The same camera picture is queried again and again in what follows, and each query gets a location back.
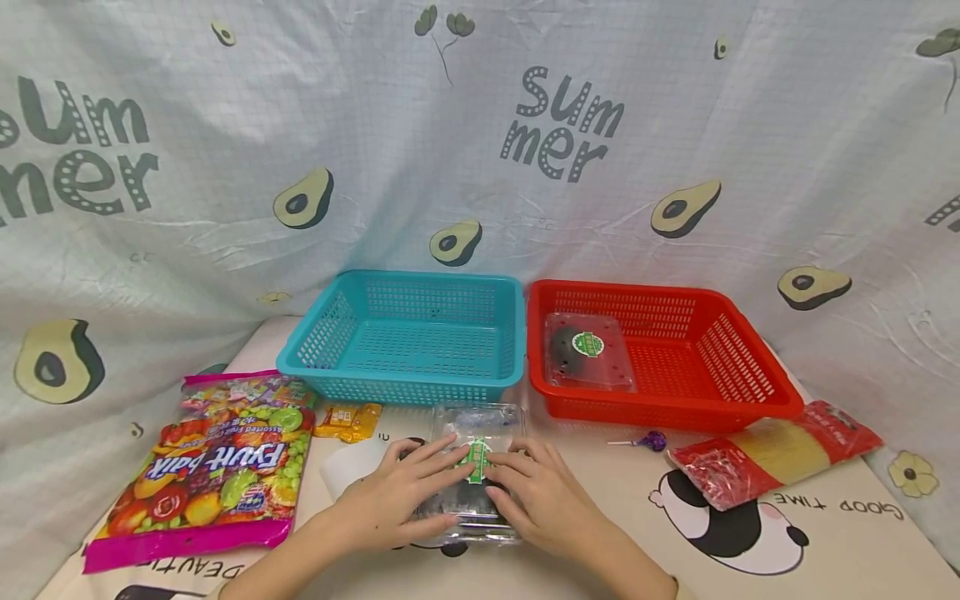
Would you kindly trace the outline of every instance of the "yellow candy wrapper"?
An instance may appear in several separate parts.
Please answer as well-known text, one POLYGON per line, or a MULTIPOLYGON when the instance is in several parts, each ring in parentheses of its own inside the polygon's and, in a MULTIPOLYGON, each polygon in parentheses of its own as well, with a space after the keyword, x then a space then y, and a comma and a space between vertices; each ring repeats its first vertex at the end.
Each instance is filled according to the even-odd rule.
POLYGON ((323 421, 313 428, 315 438, 337 438, 347 444, 356 444, 373 437, 383 407, 372 402, 358 404, 328 404, 323 421))

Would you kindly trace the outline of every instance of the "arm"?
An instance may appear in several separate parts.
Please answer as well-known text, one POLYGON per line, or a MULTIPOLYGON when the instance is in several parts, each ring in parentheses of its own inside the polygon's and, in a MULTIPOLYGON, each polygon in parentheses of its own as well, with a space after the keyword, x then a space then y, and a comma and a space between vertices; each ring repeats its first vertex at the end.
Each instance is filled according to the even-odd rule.
POLYGON ((333 506, 226 584, 219 600, 291 600, 348 554, 389 550, 454 526, 455 516, 417 521, 410 516, 423 500, 473 471, 473 463, 452 468, 467 456, 468 446, 441 452, 455 439, 451 434, 424 446, 413 440, 390 444, 376 471, 353 482, 333 506), (410 454, 400 460, 404 452, 410 454))
POLYGON ((552 444, 521 439, 510 449, 487 455, 487 476, 522 508, 503 490, 491 486, 487 493, 525 540, 582 564, 622 600, 678 597, 676 580, 600 512, 552 444))
POLYGON ((347 554, 337 523, 323 511, 240 573, 220 592, 220 600, 290 600, 347 554))

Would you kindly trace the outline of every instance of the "white fabric backdrop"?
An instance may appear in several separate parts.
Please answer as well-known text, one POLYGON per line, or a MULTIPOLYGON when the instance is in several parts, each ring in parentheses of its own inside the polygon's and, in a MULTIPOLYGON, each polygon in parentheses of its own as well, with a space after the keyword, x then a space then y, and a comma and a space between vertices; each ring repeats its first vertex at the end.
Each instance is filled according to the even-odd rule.
POLYGON ((76 548, 182 375, 357 267, 719 290, 885 437, 872 467, 960 563, 960 227, 941 210, 960 194, 960 42, 936 37, 960 6, 436 6, 429 27, 423 2, 4 3, 13 597, 76 548), (540 131, 530 164, 520 139, 501 153, 515 120, 540 131), (661 199, 711 181, 715 203, 699 188, 663 215, 683 235, 651 227, 661 199), (830 273, 794 304, 829 300, 795 310, 778 281, 807 265, 830 273))

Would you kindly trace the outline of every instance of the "red plastic basket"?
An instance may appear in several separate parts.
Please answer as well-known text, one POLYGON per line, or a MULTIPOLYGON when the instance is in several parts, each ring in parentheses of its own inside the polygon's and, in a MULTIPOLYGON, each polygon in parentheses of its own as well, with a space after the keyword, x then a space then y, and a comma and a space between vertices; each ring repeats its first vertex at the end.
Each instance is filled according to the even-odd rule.
POLYGON ((527 310, 530 381, 559 419, 728 433, 763 417, 792 419, 804 401, 733 302, 710 290, 544 279, 527 310), (620 322, 635 392, 571 389, 544 377, 552 312, 620 322))

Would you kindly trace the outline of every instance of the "hand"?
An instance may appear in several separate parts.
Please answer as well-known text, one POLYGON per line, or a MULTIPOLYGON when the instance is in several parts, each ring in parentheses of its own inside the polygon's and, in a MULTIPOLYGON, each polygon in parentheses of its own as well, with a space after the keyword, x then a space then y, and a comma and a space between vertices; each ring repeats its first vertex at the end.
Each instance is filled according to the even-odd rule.
POLYGON ((490 453, 487 477, 513 492, 490 486, 487 494, 520 536, 550 554, 582 560, 621 532, 590 499, 552 444, 514 440, 508 453, 490 453), (524 450, 526 455, 518 453, 524 450))
POLYGON ((473 463, 451 468, 469 453, 469 445, 442 452, 454 440, 456 434, 427 445, 414 440, 390 444, 377 470, 350 484, 317 516, 348 545, 346 552, 389 550, 442 534, 457 524, 456 516, 413 521, 410 516, 421 502, 473 471, 473 463), (401 460, 405 452, 409 454, 401 460))

